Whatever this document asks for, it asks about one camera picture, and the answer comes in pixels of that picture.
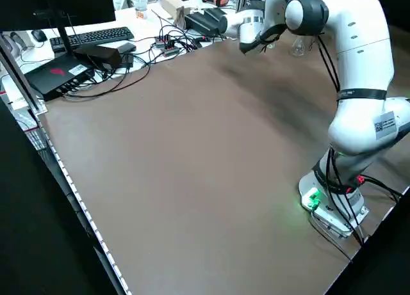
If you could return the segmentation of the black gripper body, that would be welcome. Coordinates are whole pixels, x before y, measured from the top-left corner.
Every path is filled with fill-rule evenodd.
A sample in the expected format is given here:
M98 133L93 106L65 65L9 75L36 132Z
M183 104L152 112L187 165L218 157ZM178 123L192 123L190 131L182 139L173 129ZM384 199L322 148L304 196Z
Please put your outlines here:
M262 53L266 49L266 43L253 41L250 43L240 42L239 48L244 55L253 55Z

